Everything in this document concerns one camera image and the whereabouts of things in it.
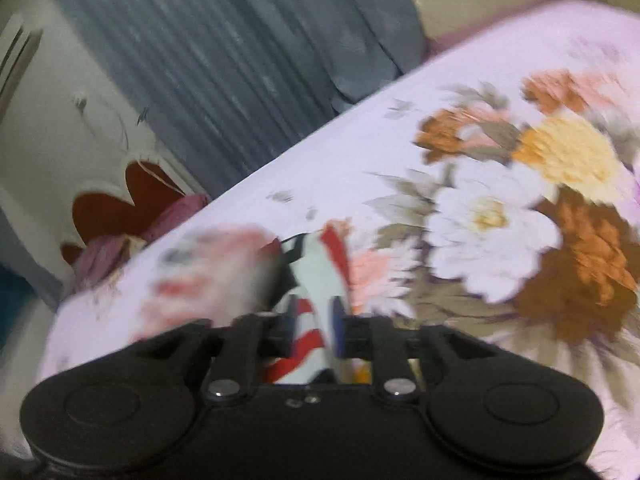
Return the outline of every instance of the silver screw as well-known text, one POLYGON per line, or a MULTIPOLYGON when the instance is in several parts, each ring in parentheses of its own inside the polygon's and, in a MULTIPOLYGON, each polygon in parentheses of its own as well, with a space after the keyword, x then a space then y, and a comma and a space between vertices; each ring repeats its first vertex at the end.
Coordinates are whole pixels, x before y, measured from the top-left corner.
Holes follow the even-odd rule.
POLYGON ((208 387, 209 393, 216 399, 231 397, 240 392, 240 384, 231 379, 218 379, 208 387))
POLYGON ((411 379, 396 378, 389 379, 385 383, 385 391, 394 397, 401 397, 412 394, 416 389, 415 383, 411 379))
POLYGON ((287 399, 284 401, 284 403, 290 408, 299 408, 300 406, 302 406, 302 401, 297 399, 287 399))

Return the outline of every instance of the striped cloth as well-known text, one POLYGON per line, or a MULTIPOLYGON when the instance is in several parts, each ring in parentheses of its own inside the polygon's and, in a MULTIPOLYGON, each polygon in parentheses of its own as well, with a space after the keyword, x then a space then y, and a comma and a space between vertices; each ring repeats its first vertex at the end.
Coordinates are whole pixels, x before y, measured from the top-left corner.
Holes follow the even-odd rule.
POLYGON ((342 317, 350 312, 349 271, 344 243, 332 226, 282 243, 289 264, 288 291, 273 311, 298 313, 292 357, 266 369, 265 382, 308 384, 351 382, 351 365, 341 362, 342 317))

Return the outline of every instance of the floral fabric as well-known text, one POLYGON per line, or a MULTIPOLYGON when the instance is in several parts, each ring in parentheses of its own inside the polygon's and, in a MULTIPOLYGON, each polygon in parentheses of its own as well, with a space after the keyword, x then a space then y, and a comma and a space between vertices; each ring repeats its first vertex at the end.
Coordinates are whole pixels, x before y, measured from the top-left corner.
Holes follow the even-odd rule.
POLYGON ((284 240, 333 221, 355 312, 447 324, 579 378, 606 412, 590 465, 636 480, 638 44, 636 16, 563 1, 442 54, 146 248, 103 316, 106 297, 65 302, 39 377, 125 345, 189 232, 253 223, 284 240))

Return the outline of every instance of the yellow flower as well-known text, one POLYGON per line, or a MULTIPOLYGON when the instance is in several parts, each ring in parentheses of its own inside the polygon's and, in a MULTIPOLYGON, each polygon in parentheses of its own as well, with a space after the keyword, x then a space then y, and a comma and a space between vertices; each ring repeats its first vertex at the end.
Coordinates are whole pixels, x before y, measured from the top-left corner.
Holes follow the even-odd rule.
POLYGON ((549 117, 520 137, 513 160, 539 171, 550 183, 565 184, 587 200, 613 203, 622 165, 607 137, 582 118, 549 117))

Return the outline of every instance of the orange flower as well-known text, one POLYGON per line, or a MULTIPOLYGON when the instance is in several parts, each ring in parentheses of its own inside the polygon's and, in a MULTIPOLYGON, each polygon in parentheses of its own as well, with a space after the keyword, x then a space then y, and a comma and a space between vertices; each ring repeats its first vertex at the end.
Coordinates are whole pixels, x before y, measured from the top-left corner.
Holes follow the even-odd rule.
POLYGON ((626 241, 629 225, 568 187, 557 205, 544 201, 538 210, 560 227, 562 247, 542 256, 514 306, 533 322, 551 322, 570 344, 598 333, 613 338, 636 306, 640 246, 626 241))
POLYGON ((458 137, 458 132, 463 126, 505 120, 507 120, 505 112, 497 112, 488 105, 439 110, 424 121, 415 144, 430 150, 424 157, 425 163, 436 162, 463 150, 466 142, 458 137))
POLYGON ((580 113, 586 108, 612 105, 611 99, 599 90, 611 82, 617 82, 617 79, 605 73, 572 74, 568 70, 548 70, 525 79, 522 94, 545 115, 561 106, 580 113))

